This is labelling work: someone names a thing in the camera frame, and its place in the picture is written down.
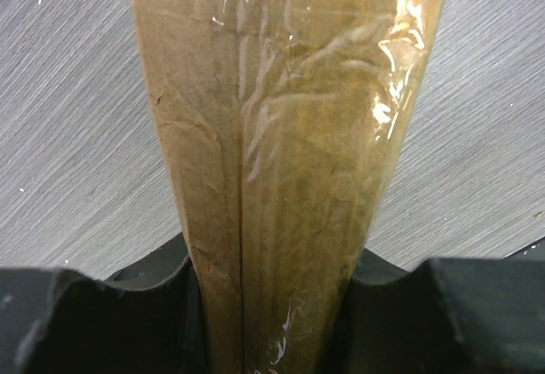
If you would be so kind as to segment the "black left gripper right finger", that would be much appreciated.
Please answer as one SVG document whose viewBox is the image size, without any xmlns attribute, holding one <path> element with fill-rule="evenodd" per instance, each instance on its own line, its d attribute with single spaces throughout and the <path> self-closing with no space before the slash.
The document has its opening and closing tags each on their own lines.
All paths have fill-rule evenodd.
<svg viewBox="0 0 545 374">
<path fill-rule="evenodd" d="M 407 272 L 365 250 L 327 353 L 330 373 L 541 373 L 544 264 L 431 258 Z"/>
</svg>

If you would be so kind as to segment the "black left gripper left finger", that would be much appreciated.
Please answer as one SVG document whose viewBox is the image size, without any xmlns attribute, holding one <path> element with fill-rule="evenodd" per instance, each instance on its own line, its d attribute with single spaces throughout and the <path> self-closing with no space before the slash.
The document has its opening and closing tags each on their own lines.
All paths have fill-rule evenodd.
<svg viewBox="0 0 545 374">
<path fill-rule="evenodd" d="M 206 373 L 204 316 L 181 235 L 93 279 L 1 271 L 3 373 Z"/>
</svg>

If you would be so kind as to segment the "brown cardboard express box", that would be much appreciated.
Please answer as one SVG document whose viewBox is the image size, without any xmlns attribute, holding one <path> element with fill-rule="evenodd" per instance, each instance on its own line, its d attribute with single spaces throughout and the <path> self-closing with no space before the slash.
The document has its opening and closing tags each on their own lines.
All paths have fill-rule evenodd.
<svg viewBox="0 0 545 374">
<path fill-rule="evenodd" d="M 131 0 L 214 373 L 314 373 L 444 0 Z"/>
</svg>

